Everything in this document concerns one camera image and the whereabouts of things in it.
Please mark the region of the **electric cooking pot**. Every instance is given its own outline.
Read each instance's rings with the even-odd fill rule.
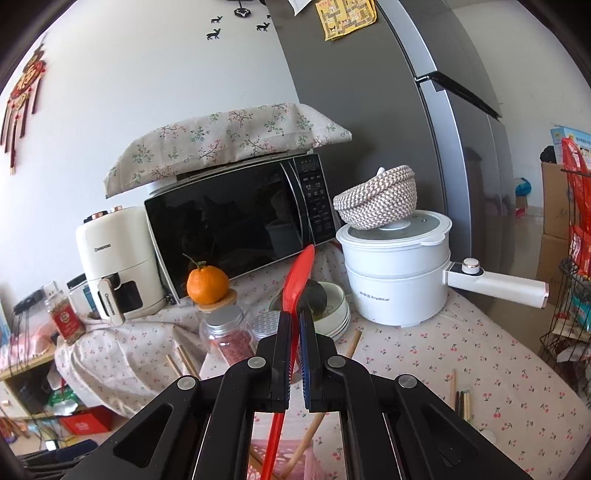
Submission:
[[[448,286],[545,307],[545,282],[485,272],[474,258],[450,261],[451,228],[447,216],[426,210],[371,230],[341,227],[336,238],[359,313],[383,325],[417,325],[443,308]]]

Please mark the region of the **wire rack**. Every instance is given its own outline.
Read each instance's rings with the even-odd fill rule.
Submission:
[[[571,227],[583,225],[571,189],[573,180],[578,179],[579,192],[584,197],[584,185],[591,185],[591,174],[562,171],[569,180],[569,252],[558,265],[562,273],[560,290],[550,329],[540,337],[540,357],[591,408],[591,279],[579,267],[581,257],[577,253],[582,240],[573,235]],[[586,193],[591,196],[591,188],[588,190]]]

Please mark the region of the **white bowl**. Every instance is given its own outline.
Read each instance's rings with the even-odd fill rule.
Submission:
[[[345,322],[349,305],[345,300],[345,292],[334,283],[321,281],[320,285],[326,292],[327,302],[323,317],[314,322],[314,330],[321,335],[329,336]]]

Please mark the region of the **paper note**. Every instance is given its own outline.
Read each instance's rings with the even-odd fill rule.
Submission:
[[[290,0],[290,4],[294,9],[294,17],[300,13],[311,1],[312,0]]]
[[[316,4],[324,39],[334,40],[377,19],[374,0],[320,0]]]

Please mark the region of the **refrigerator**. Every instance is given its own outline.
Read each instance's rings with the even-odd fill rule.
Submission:
[[[267,0],[301,103],[349,129],[319,151],[331,196],[379,167],[415,172],[418,208],[451,218],[452,259],[508,273],[515,187],[499,103],[460,21],[442,0],[379,0],[378,20],[325,41],[311,3],[294,17]],[[480,306],[484,300],[477,301]]]

